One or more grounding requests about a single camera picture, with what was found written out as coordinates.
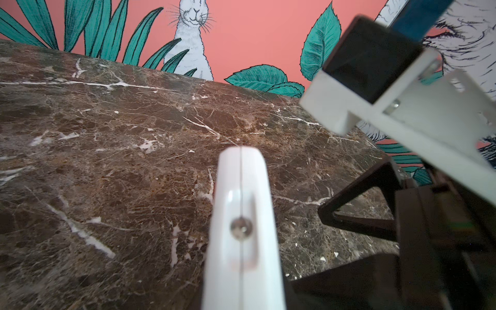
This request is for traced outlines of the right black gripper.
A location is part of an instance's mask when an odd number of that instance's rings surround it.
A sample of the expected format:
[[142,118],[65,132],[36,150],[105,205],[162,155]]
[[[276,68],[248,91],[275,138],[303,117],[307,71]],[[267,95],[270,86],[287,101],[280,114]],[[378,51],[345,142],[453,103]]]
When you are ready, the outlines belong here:
[[[433,184],[403,189],[383,159],[318,208],[330,227],[400,245],[400,295],[408,309],[495,309],[495,206],[435,171]],[[378,218],[377,188],[395,218]]]

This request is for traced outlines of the white remote control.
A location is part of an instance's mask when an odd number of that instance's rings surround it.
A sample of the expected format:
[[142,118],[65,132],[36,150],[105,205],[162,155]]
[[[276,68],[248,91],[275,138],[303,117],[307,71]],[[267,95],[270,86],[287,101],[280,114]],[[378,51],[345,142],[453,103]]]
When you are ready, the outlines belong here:
[[218,160],[202,309],[285,309],[275,213],[262,153],[229,147]]

